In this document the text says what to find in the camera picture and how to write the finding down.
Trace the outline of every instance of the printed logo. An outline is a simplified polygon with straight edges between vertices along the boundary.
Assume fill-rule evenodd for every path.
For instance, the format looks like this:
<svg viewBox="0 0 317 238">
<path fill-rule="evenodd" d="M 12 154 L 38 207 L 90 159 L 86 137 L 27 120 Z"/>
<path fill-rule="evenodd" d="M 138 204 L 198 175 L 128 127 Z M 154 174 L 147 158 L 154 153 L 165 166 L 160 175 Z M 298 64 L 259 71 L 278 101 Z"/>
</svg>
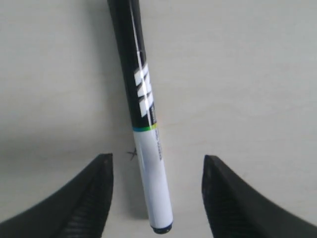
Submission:
<svg viewBox="0 0 317 238">
<path fill-rule="evenodd" d="M 147 63 L 143 66 L 143 69 L 138 70 L 134 74 L 134 79 L 135 85 L 138 88 L 141 117 L 144 117 L 148 113 L 154 101 L 152 94 L 152 86 L 150 83 L 150 73 Z"/>
</svg>

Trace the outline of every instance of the light gray surface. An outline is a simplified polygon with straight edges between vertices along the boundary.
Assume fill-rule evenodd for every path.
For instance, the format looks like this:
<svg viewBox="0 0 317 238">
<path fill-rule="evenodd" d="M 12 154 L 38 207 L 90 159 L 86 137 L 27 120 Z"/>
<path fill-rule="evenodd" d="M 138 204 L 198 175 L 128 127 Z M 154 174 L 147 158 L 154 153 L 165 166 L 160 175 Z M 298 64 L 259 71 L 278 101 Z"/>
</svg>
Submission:
<svg viewBox="0 0 317 238">
<path fill-rule="evenodd" d="M 167 237 L 211 236 L 205 154 L 317 224 L 316 9 L 313 0 L 141 1 L 175 219 Z M 0 0 L 0 221 L 113 152 L 105 237 L 156 237 L 133 148 L 106 0 Z"/>
</svg>

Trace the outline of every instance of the marker pen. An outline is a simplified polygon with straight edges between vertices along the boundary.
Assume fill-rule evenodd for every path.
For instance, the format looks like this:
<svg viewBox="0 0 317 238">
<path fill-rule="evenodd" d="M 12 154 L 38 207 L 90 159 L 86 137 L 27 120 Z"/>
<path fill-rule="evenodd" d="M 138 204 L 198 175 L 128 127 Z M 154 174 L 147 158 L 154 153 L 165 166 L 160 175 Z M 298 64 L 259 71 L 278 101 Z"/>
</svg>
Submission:
<svg viewBox="0 0 317 238">
<path fill-rule="evenodd" d="M 108 0 L 121 60 L 150 225 L 171 230 L 173 214 L 155 116 L 139 0 Z"/>
</svg>

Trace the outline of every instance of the textured black rubber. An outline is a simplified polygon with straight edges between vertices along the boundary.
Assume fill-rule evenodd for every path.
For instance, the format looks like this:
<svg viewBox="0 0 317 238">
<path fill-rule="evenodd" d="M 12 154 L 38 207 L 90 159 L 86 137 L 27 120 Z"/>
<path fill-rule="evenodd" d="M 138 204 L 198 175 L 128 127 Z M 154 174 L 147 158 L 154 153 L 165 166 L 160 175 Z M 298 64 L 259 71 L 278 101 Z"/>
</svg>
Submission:
<svg viewBox="0 0 317 238">
<path fill-rule="evenodd" d="M 153 228 L 153 231 L 156 233 L 156 234 L 159 234 L 159 235 L 163 235 L 163 234 L 166 234 L 168 233 L 171 229 L 172 229 L 172 224 L 170 224 L 168 227 L 165 227 L 165 228 Z"/>
<path fill-rule="evenodd" d="M 97 156 L 59 191 L 0 224 L 1 238 L 100 238 L 112 200 L 112 154 Z"/>
<path fill-rule="evenodd" d="M 202 194 L 215 238 L 317 238 L 317 228 L 275 205 L 217 156 L 205 156 Z"/>
</svg>

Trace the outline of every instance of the ink mark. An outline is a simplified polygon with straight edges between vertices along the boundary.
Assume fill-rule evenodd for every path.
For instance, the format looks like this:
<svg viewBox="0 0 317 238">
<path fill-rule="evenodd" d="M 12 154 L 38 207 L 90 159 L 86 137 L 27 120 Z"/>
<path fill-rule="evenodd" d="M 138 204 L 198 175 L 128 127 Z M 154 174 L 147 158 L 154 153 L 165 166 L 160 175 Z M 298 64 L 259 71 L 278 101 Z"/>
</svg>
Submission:
<svg viewBox="0 0 317 238">
<path fill-rule="evenodd" d="M 130 159 L 130 161 L 132 161 L 133 158 L 134 158 L 134 156 L 137 156 L 137 155 L 138 155 L 138 154 L 137 154 L 137 148 L 134 148 L 134 151 L 133 151 L 133 152 L 127 152 L 127 154 L 132 155 L 132 156 L 131 156 L 131 159 Z"/>
</svg>

